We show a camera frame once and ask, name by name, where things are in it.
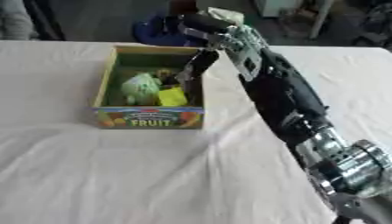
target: robotic arm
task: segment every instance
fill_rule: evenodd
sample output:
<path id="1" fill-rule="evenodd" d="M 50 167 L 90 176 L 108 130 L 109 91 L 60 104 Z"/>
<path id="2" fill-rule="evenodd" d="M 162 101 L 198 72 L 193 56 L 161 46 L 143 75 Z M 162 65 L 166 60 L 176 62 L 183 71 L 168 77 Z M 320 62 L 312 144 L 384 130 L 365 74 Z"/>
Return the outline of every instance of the robotic arm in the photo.
<path id="1" fill-rule="evenodd" d="M 392 160 L 384 150 L 367 140 L 347 144 L 326 118 L 327 107 L 316 92 L 252 27 L 201 15 L 181 21 L 185 35 L 207 42 L 200 55 L 227 52 L 259 114 L 338 215 L 334 223 L 392 223 Z"/>

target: table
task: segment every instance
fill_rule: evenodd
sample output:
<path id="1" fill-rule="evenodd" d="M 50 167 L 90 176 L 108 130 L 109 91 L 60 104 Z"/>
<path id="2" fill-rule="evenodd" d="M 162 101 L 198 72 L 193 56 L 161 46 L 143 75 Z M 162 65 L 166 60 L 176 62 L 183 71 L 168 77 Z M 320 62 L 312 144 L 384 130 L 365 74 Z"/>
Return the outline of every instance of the table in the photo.
<path id="1" fill-rule="evenodd" d="M 0 221 L 320 223 L 334 214 L 256 113 L 222 53 L 202 130 L 103 130 L 94 99 L 113 43 L 0 42 Z M 348 141 L 392 145 L 392 55 L 273 46 Z"/>

